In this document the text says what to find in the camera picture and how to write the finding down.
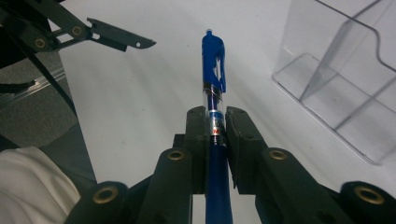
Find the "brass screw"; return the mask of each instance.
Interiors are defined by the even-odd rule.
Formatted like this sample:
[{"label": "brass screw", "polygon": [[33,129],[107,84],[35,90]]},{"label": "brass screw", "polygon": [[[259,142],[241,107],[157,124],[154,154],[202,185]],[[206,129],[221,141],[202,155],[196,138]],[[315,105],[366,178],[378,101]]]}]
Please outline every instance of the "brass screw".
[{"label": "brass screw", "polygon": [[104,186],[93,195],[92,200],[94,203],[109,203],[113,201],[117,195],[119,194],[119,190],[114,186]]},{"label": "brass screw", "polygon": [[172,151],[168,154],[168,159],[171,161],[179,161],[184,158],[184,153],[181,151]]},{"label": "brass screw", "polygon": [[79,27],[79,26],[73,27],[73,34],[74,35],[81,35],[81,33],[82,33],[81,27]]},{"label": "brass screw", "polygon": [[43,39],[39,38],[35,40],[35,46],[42,49],[44,47],[46,47],[46,41],[44,41]]},{"label": "brass screw", "polygon": [[383,204],[385,199],[380,195],[378,192],[376,192],[373,189],[369,189],[367,187],[363,186],[357,186],[355,188],[355,193],[364,201],[367,203],[373,203],[373,204]]},{"label": "brass screw", "polygon": [[270,151],[270,157],[274,160],[283,161],[288,157],[288,155],[279,150],[272,150]]}]

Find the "white cloth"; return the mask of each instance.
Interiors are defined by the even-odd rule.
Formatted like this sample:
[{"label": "white cloth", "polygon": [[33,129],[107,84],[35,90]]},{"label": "white cloth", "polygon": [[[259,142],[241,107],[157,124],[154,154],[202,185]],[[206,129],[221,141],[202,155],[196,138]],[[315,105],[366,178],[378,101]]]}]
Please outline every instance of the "white cloth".
[{"label": "white cloth", "polygon": [[78,199],[73,182],[38,148],[0,153],[0,223],[64,223]]}]

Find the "gray floor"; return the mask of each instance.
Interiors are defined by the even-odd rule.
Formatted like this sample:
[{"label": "gray floor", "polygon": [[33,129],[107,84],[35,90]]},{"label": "gray floor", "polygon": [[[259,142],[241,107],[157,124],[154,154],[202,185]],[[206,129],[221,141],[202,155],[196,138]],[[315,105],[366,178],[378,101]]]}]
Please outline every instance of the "gray floor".
[{"label": "gray floor", "polygon": [[[57,52],[36,56],[50,72],[62,68]],[[28,60],[0,69],[0,83],[22,83],[41,76]],[[59,83],[70,95],[66,78]],[[11,104],[0,105],[0,134],[20,147],[45,146],[76,123],[74,114],[51,86]]]}]

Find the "white table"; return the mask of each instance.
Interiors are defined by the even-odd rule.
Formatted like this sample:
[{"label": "white table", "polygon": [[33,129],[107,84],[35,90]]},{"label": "white table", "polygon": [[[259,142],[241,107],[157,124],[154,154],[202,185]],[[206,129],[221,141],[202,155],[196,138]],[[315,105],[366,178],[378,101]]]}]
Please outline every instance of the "white table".
[{"label": "white table", "polygon": [[[174,134],[185,132],[186,112],[203,103],[201,39],[210,28],[226,46],[224,110],[245,109],[268,145],[291,151],[320,184],[339,190],[361,180],[396,196],[395,162],[376,167],[363,161],[271,80],[289,4],[63,2],[82,21],[94,18],[157,41],[126,52],[89,41],[60,51],[97,180],[131,187],[153,173]],[[361,8],[355,6],[346,10]],[[260,223],[254,197],[232,190],[232,201],[234,223]],[[204,196],[194,197],[194,223],[204,223],[204,204]]]}]

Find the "clear acrylic holder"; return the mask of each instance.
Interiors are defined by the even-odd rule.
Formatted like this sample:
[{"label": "clear acrylic holder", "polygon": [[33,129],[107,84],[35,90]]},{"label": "clear acrylic holder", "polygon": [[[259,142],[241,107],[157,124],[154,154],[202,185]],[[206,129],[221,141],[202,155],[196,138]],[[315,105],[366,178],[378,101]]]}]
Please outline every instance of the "clear acrylic holder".
[{"label": "clear acrylic holder", "polygon": [[371,164],[396,153],[396,1],[294,1],[273,80]]}]

